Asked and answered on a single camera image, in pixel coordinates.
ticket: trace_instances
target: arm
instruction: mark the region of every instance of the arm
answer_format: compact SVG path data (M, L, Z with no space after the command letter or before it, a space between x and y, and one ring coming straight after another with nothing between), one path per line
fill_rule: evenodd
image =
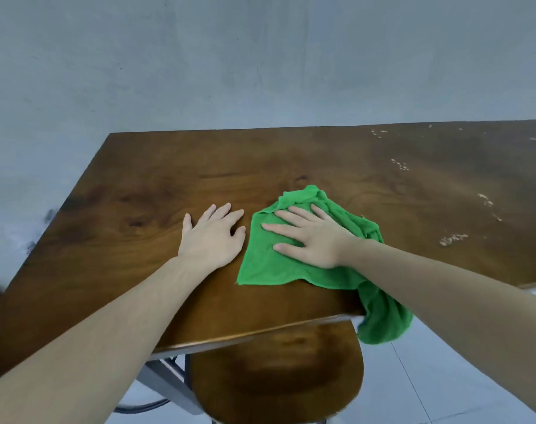
M305 244L274 249L323 268L349 266L407 306L460 355L536 412L536 296L446 263L353 236L323 210L290 207L293 226L264 229Z
M0 423L103 423L194 288L235 258L244 211L184 217L177 257L0 378Z

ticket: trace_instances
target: hand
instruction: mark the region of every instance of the hand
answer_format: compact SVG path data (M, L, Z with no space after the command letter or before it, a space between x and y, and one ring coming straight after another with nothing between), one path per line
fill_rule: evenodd
M236 229L233 236L230 228L243 216L244 210L229 213L230 204L216 208L211 205L195 226L189 214L184 217L178 256L206 271L206 276L217 268L231 262L243 249L246 227Z
M303 263L320 268L334 268L341 265L340 257L349 243L356 236L334 221L331 216L315 205L311 205L315 214L298 207L289 207L287 211L278 210L274 214L291 223L262 223L266 231L278 233L303 242L305 247L291 244L276 244L273 249Z

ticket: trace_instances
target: forearm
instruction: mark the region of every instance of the forearm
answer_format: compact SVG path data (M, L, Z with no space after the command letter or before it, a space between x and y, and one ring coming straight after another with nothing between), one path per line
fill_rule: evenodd
M173 258L12 369L0 423L103 423L205 276Z
M370 240L352 240L343 258L536 411L535 295Z

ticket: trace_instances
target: wooden chair seat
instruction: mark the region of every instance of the wooden chair seat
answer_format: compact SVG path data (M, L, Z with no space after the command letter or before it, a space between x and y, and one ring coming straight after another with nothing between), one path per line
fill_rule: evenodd
M350 321L304 326L191 356L193 391L224 424L324 420L356 397L364 363Z

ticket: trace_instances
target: wood grain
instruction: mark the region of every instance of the wood grain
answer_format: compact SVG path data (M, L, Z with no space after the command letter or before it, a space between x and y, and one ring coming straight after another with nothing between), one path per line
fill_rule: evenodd
M529 138L536 121L111 134L0 299L0 374L175 256L184 213L230 201L249 226L307 184L378 222L392 246L536 283ZM468 237L439 244L453 234ZM237 286L242 257L190 296L156 351L363 313L356 292Z
M193 354L190 368L203 410L225 424L319 422L356 397L364 374L350 321Z

